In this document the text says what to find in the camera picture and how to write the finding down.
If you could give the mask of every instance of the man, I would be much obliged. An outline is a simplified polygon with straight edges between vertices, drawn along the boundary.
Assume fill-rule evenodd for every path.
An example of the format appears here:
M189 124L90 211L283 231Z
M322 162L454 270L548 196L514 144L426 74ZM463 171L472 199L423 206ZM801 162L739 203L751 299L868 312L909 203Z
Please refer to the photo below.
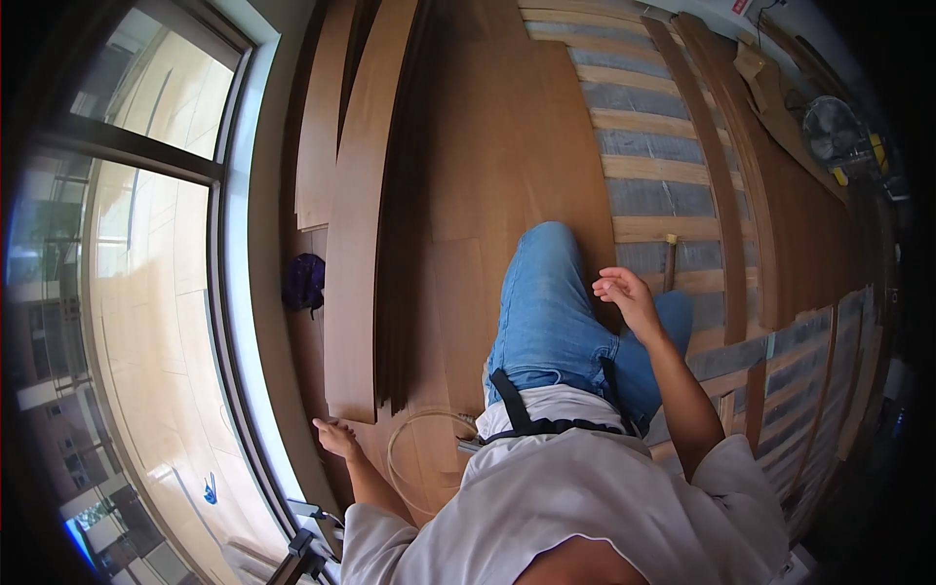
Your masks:
M580 265L562 224L520 239L477 420L488 444L421 531L354 433L314 421L322 446L347 461L357 502L344 585L749 585L780 569L777 496L686 367L690 302L676 291L654 299L629 270L606 268L593 294L630 329L613 335L594 319ZM632 436L661 402L685 479Z

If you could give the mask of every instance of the purple bag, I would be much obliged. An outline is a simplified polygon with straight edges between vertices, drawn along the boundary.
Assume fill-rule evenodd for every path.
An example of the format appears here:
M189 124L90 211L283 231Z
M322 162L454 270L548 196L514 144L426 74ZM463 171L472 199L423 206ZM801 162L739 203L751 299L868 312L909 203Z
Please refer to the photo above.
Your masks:
M309 309L311 313L325 303L324 288L325 260L315 254L300 254L289 261L283 286L286 308L290 311Z

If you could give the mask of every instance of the hose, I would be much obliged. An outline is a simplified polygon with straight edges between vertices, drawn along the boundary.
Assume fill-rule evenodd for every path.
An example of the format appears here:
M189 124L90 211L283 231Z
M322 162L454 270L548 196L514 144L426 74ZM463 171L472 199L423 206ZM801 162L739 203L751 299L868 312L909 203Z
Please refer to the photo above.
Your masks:
M431 417L445 417L455 422L460 423L464 428L472 432L472 434L477 434L477 429L475 428L474 418L469 417L468 415L456 415L455 413L448 412L447 410L442 410L440 408L433 408L430 410L424 410L407 418L402 425L400 425L393 434L390 435L390 440L387 442L387 467L389 468L390 484L393 485L393 489L400 494L400 497L403 498L403 501L407 503L411 508L422 512L428 516L434 517L436 512L430 512L424 508L419 507L414 504L406 497L403 491L400 489L400 484L397 483L397 477L406 481L403 476L397 471L396 467L393 465L393 445L397 442L397 438L400 436L400 432L408 427L413 422L420 420L422 418L431 418Z

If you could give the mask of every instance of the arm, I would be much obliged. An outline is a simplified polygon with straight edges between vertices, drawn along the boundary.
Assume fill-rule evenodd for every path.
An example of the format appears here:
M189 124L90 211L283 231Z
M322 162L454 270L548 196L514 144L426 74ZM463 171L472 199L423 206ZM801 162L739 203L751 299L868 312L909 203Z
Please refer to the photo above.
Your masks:
M594 294L618 305L624 322L650 354L669 435L691 482L695 468L724 439L722 423L660 324L647 284L625 268L606 268L600 274L592 285Z
M312 424L318 429L319 443L335 455L344 457L348 474L351 475L351 488L354 490L356 504L375 505L416 526L400 494L387 483L364 455L353 430L346 424L339 424L337 421L325 422L321 418L314 418Z

